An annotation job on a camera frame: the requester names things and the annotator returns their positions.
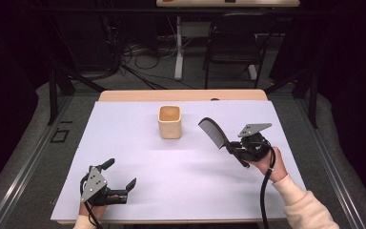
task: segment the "gray carpet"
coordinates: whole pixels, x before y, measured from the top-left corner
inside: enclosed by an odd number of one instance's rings
[[[272,42],[267,53],[267,62],[262,73],[260,88],[266,88],[270,85],[267,78],[268,72],[275,59],[280,39]],[[204,46],[203,41],[192,41],[185,48],[185,62],[182,81],[174,81],[174,58],[161,58],[159,62],[147,52],[134,57],[130,62],[126,62],[131,68],[135,68],[142,73],[166,76],[159,78],[154,76],[145,77],[153,82],[164,85],[168,89],[189,89],[194,87],[201,89],[203,87],[204,72],[202,69]],[[149,70],[140,70],[157,65]],[[236,68],[224,69],[215,66],[213,68],[213,78],[224,77],[219,75],[223,72],[235,75],[235,81],[223,82],[213,81],[211,88],[249,88],[249,82],[236,81],[237,78],[246,78],[241,72],[235,72]],[[96,81],[98,84],[112,90],[134,90],[149,89],[149,87],[137,79],[136,76],[118,72],[116,75]],[[50,221],[51,212],[55,198],[58,197],[65,177],[71,165],[72,157],[76,147],[83,134],[89,115],[92,111],[92,105],[98,98],[89,87],[74,82],[77,93],[72,98],[60,95],[60,101],[67,105],[61,109],[62,113],[52,128],[47,142],[42,149],[38,148],[41,144],[41,138],[47,132],[47,122],[49,120],[49,101],[48,87],[43,86],[37,92],[40,100],[34,115],[33,121],[26,130],[24,137],[19,142],[18,147],[8,162],[6,168],[0,176],[0,209],[5,195],[10,193],[10,186],[19,178],[19,172],[25,168],[25,163],[32,158],[36,151],[41,152],[40,157],[35,161],[35,167],[30,171],[30,177],[24,180],[27,184],[25,189],[20,190],[18,199],[13,202],[5,219],[1,219],[2,228],[71,228],[71,226],[62,226],[56,222]],[[340,228],[355,228],[350,223],[351,220],[338,200],[338,193],[333,189],[333,181],[327,176],[327,170],[322,165],[322,156],[320,155],[319,144],[316,142],[316,134],[319,134],[324,141],[325,147],[330,152],[331,158],[339,171],[340,178],[348,188],[348,194],[354,200],[355,208],[359,213],[366,228],[366,190],[359,182],[359,179],[353,168],[348,164],[341,149],[338,146],[336,128],[334,126],[330,104],[323,98],[318,98],[317,107],[317,131],[311,130],[311,126],[305,119],[305,109],[303,100],[293,100],[289,92],[293,85],[287,85],[274,94],[269,95],[277,110],[283,129],[286,133],[290,146],[295,155],[295,161],[302,174],[304,182],[308,189],[312,190],[316,197],[325,204]],[[51,143],[55,131],[69,131],[65,142]],[[64,132],[57,135],[53,140],[61,139]],[[122,225],[113,225],[112,228],[120,228]],[[271,222],[272,228],[290,228],[286,222]]]

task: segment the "sleeve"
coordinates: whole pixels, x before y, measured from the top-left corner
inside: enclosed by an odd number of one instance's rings
[[[89,217],[78,215],[76,218],[76,223],[73,229],[95,229],[91,222],[89,221]]]
[[[284,213],[292,228],[339,228],[314,194],[302,190],[289,175],[273,186],[284,199]]]

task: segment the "table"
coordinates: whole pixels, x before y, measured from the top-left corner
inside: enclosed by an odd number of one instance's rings
[[[159,136],[157,111],[166,104],[182,108],[179,139]],[[51,219],[74,223],[81,177],[90,165],[114,157],[114,165],[102,172],[109,187],[123,189],[135,177],[137,182],[128,203],[110,206],[104,222],[260,221],[263,176],[215,147],[197,126],[204,115],[217,121],[230,140],[236,140],[249,117],[254,123],[273,123],[262,134],[281,149],[289,173],[305,187],[274,107],[261,90],[106,91],[94,106]],[[284,219],[283,206],[268,184],[268,219]]]
[[[164,2],[163,0],[156,0],[158,7],[164,8],[289,8],[298,7],[298,0],[236,0],[235,3],[226,3],[224,0],[172,0],[171,2]],[[174,79],[181,80],[183,73],[183,49],[182,49],[182,21],[181,17],[177,16],[176,22],[176,36],[177,36],[177,57],[176,66],[174,69]],[[256,71],[254,66],[249,69],[249,74],[255,78]]]

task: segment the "white sleeve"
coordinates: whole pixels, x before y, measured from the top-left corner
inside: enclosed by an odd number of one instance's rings
[[[296,228],[339,228],[328,209],[311,191],[302,190],[289,175],[273,184],[285,202],[284,213]]]
[[[95,229],[96,227],[91,224],[89,217],[78,215],[75,226],[73,229]]]

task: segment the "chair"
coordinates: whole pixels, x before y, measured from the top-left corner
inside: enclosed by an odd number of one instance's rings
[[[210,63],[258,65],[254,87],[257,88],[268,42],[277,22],[270,14],[228,12],[214,19],[210,25],[209,40],[203,69],[208,88]],[[255,34],[261,33],[260,39]]]

